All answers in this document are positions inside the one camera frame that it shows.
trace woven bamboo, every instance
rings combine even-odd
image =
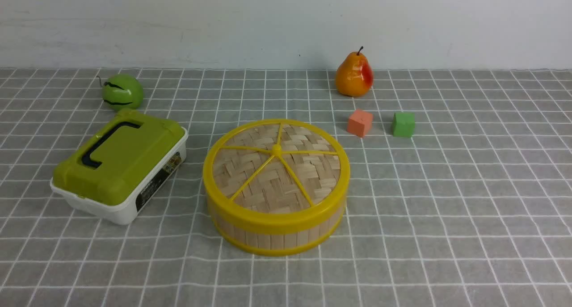
[[[247,251],[306,250],[325,240],[343,215],[347,156],[309,124],[264,120],[239,127],[213,146],[205,167],[213,222]]]

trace foam block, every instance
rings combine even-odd
[[[349,117],[348,132],[363,138],[370,131],[373,120],[374,116],[371,113],[356,109]]]
[[[393,136],[411,137],[415,130],[415,114],[412,112],[396,112],[391,124]]]

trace pear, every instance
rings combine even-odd
[[[362,49],[351,52],[336,71],[336,87],[342,95],[361,97],[374,83],[374,72]]]

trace green cube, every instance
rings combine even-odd
[[[396,112],[391,124],[393,136],[411,137],[415,130],[415,114],[412,112]]]

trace white box base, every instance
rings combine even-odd
[[[121,203],[120,205],[109,206],[94,201],[92,199],[80,197],[75,193],[70,193],[65,191],[64,189],[60,189],[53,184],[53,179],[50,179],[50,187],[54,193],[60,194],[63,198],[67,201],[71,207],[74,209],[84,211],[87,213],[91,213],[97,217],[106,219],[118,225],[127,225],[130,224],[136,217],[139,211],[141,211],[149,201],[146,201],[143,206],[137,211],[137,204],[135,200],[137,196],[143,189],[147,186],[147,184],[155,177],[155,175],[163,168],[165,163],[169,161],[169,159],[175,155],[175,153],[179,153],[181,157],[181,163],[183,163],[186,159],[186,140],[189,137],[189,134],[186,129],[184,129],[185,134],[184,136],[171,148],[171,150],[153,167],[153,170],[145,176],[143,181],[137,185],[137,187],[131,192],[131,194]],[[153,197],[155,193],[163,186],[163,183],[157,187],[155,192],[151,195]]]

